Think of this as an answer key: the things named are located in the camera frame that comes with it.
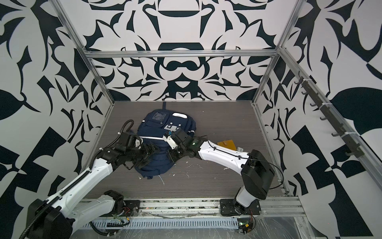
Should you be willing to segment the navy blue backpack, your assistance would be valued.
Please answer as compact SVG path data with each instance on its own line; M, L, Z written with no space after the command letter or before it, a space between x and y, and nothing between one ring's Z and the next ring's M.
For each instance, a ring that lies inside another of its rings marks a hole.
M163 140L163 136L179 128L193 136L197 129L196 121L187 114L165 108L148 113L142 120L138 127L138 136L144 143L159 148L159 152L148 158L148 163L144 166L135 166L136 171L144 178L152 179L154 176L166 173L175 164L168 153L171 147Z

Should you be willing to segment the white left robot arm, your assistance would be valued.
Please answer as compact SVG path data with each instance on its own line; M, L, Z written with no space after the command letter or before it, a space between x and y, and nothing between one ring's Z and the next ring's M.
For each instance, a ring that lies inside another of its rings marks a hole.
M134 166L145 164L159 152L152 143L141 137L122 132L110 145L100 148L90 166L79 176L46 200L35 200L28 208L26 228L20 238L68 239L80 227L105 215L123 212L123 195L109 190L98 199L79 207L80 201L104 178L121 165L133 162Z

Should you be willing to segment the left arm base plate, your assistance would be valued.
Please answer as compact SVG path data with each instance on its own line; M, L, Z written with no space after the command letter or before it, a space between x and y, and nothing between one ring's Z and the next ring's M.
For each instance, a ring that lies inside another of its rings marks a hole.
M117 215L119 217L131 217L136 216L139 213L140 200L123 200L123 202L118 202L112 208L112 211L101 215L101 217L112 217Z

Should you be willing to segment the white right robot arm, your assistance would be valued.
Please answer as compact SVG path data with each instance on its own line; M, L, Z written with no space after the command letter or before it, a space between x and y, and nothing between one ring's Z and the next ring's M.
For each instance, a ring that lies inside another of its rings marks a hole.
M172 159L195 157L211 161L241 175L243 186L235 196L237 204L248 208L256 199L265 200L276 175L276 166L268 162L261 152L239 152L219 146L205 137L190 136L182 129L167 132L163 140L170 146Z

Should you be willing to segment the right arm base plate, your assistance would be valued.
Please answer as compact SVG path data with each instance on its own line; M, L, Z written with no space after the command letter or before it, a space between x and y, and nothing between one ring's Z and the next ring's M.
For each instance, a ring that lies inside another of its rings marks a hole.
M258 199L255 199L249 207L244 207L234 199L220 199L220 214L224 217L241 215L260 215L262 209Z

